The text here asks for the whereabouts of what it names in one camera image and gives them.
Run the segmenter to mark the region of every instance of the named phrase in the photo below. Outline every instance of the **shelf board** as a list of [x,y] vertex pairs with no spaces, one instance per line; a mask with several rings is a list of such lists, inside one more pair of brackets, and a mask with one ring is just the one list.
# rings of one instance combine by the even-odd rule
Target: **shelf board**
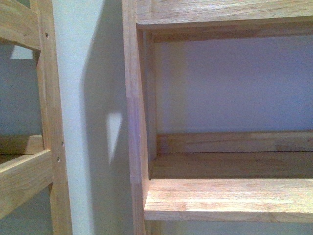
[[313,222],[312,179],[152,179],[146,220]]
[[0,164],[22,156],[21,154],[0,154]]
[[0,154],[36,154],[44,149],[41,135],[0,136]]
[[313,178],[313,152],[164,153],[152,178]]
[[136,0],[142,29],[312,21],[307,0]]
[[50,150],[33,155],[0,156],[1,219],[51,184],[53,174]]

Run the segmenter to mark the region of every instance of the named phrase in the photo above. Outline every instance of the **white wall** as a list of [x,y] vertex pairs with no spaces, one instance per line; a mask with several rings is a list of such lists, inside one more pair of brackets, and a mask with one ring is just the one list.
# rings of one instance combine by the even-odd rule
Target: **white wall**
[[131,235],[121,1],[53,0],[75,235]]

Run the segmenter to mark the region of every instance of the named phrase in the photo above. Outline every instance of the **wooden frame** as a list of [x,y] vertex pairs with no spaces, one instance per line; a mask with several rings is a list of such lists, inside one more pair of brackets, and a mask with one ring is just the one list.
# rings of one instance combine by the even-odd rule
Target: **wooden frame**
[[34,50],[43,136],[0,138],[0,216],[49,186],[53,232],[71,235],[52,2],[30,3],[0,0],[0,40]]
[[157,135],[154,74],[154,43],[311,35],[313,2],[122,2],[134,233],[160,234],[155,220],[313,222],[312,131]]

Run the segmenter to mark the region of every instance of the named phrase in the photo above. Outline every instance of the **wooden plank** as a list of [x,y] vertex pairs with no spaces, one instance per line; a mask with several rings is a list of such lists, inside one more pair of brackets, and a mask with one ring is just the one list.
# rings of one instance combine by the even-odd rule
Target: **wooden plank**
[[0,39],[40,50],[37,14],[15,0],[0,0]]
[[160,154],[152,178],[313,178],[313,152]]
[[313,151],[313,131],[184,133],[157,136],[159,153]]
[[312,179],[152,179],[147,220],[313,222]]
[[0,154],[35,154],[44,150],[43,137],[0,136]]
[[143,51],[143,33],[136,28],[135,1],[123,0],[122,6],[134,234],[146,235],[143,207],[149,181],[148,150],[139,55]]
[[155,30],[154,42],[304,36],[313,34],[313,22],[248,24]]
[[19,154],[0,154],[0,164],[6,163],[10,160],[20,157]]
[[151,33],[146,35],[146,100],[147,100],[147,135],[149,162],[157,157],[157,98],[155,48]]
[[137,0],[141,29],[221,26],[313,20],[313,2],[307,0]]
[[38,14],[41,53],[37,75],[45,149],[52,152],[53,184],[50,185],[52,225],[55,235],[71,235],[72,223],[68,194],[65,144],[63,137],[59,76],[51,0],[31,0]]
[[0,219],[52,182],[51,152],[23,155],[0,165]]

